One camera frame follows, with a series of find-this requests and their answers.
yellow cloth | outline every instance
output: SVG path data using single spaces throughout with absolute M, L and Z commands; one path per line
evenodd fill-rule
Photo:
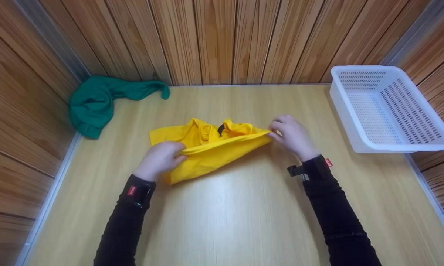
M 149 132 L 151 145 L 163 141 L 179 141 L 186 145 L 182 155 L 187 155 L 187 160 L 166 174 L 168 184 L 210 173 L 271 141 L 266 136 L 268 130 L 255 128 L 252 124 L 232 123 L 227 119 L 223 125 L 222 136 L 217 131 L 218 126 L 195 118 L 185 126 L 163 127 Z

basket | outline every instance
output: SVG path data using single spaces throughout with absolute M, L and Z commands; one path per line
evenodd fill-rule
M 357 153 L 444 150 L 444 122 L 401 69 L 335 66 L 330 97 Z

table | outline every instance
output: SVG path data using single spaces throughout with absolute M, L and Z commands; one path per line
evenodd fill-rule
M 444 265 L 444 227 L 401 154 L 357 154 L 328 85 L 180 86 L 115 101 L 99 140 L 82 139 L 31 253 L 30 266 L 91 265 L 123 186 L 149 148 L 148 131 L 192 117 L 266 128 L 290 114 L 310 131 L 383 265 Z M 196 180 L 159 183 L 137 265 L 328 265 L 309 201 L 275 143 Z

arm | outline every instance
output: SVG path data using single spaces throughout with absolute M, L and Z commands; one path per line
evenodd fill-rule
M 345 192 L 330 173 L 306 129 L 291 116 L 278 116 L 270 129 L 273 130 L 271 138 L 297 155 L 303 163 L 307 175 L 303 186 L 322 228 L 330 264 L 381 265 Z
M 184 144 L 171 141 L 151 147 L 120 194 L 105 227 L 95 266 L 134 266 L 141 227 L 158 176 L 178 166 L 185 156 L 178 156 Z

shirt sleeve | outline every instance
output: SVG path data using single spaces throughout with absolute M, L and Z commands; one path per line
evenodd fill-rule
M 381 265 L 345 192 L 333 177 L 322 155 L 303 163 L 303 186 L 323 231 L 330 264 Z
M 143 218 L 155 188 L 155 182 L 141 180 L 134 175 L 128 178 L 105 227 L 94 266 L 135 265 Z

